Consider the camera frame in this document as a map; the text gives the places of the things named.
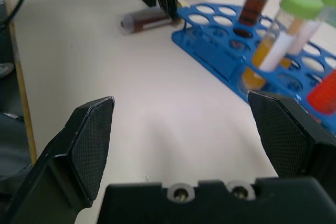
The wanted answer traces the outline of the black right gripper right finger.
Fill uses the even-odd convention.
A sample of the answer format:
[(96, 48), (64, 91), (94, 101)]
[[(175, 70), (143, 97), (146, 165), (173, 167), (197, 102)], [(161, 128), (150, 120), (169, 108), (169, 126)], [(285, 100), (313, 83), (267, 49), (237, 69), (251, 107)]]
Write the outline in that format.
[(262, 146), (279, 177), (311, 176), (336, 198), (336, 137), (293, 98), (249, 91)]

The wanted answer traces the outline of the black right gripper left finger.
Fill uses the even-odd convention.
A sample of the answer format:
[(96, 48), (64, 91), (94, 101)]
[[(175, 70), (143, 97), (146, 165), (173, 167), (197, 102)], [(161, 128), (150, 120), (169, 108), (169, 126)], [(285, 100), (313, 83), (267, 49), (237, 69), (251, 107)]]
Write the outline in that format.
[(75, 224), (97, 198), (109, 152), (115, 101), (77, 107), (11, 197), (0, 224)]

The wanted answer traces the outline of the red liquid test tube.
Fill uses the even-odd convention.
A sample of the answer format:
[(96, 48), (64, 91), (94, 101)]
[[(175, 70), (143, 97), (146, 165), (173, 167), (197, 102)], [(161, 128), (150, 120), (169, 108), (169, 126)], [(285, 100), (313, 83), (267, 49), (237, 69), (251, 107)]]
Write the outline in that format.
[(308, 94), (307, 101), (321, 113), (330, 115), (336, 112), (336, 69)]

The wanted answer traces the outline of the blue test tube rack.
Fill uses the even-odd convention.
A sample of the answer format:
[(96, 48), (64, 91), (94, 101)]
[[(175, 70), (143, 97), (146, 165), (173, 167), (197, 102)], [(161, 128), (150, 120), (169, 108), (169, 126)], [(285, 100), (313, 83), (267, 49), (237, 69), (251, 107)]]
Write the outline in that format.
[[(263, 22), (272, 20), (261, 16), (255, 26), (244, 26), (237, 21), (240, 10), (239, 5), (216, 3), (181, 7), (177, 13), (185, 25), (172, 34), (172, 41), (246, 100), (241, 75), (247, 67), (252, 67), (250, 59), (261, 41), (263, 30), (267, 30)], [(331, 115), (320, 113), (307, 102), (311, 90), (333, 71), (329, 61), (336, 61), (336, 55), (315, 43), (308, 42), (308, 45), (317, 52), (303, 48), (297, 56), (286, 55), (292, 63), (289, 68), (279, 66), (274, 72), (261, 72), (266, 80), (262, 91), (294, 98), (336, 135), (336, 112)]]

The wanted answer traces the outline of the yellow liquid green-capped test tube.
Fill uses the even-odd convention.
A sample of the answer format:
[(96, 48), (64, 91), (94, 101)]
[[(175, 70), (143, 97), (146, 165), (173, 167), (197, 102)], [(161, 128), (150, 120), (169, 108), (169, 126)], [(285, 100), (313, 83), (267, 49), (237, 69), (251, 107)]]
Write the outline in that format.
[(281, 0), (279, 11), (251, 58), (263, 72), (273, 72), (295, 44), (303, 26), (322, 11), (322, 0)]

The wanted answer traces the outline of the white-labelled green-capped test tube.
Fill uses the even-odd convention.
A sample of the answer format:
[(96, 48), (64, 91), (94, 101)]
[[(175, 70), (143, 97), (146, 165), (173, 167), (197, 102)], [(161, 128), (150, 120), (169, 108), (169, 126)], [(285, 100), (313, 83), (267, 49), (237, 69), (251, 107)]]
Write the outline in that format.
[(313, 21), (306, 22), (304, 26), (299, 30), (299, 34), (296, 40), (293, 42), (288, 54), (298, 55), (304, 45), (314, 35), (322, 23), (327, 23), (336, 28), (336, 0), (321, 0), (324, 7), (317, 18)]

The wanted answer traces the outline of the grey rounded object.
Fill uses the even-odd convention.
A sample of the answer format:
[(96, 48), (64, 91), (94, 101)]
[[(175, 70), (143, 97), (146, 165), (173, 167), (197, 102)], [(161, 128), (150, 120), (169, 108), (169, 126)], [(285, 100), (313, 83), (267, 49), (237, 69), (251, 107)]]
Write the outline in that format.
[(11, 62), (0, 63), (0, 79), (9, 75), (15, 69), (15, 65)]

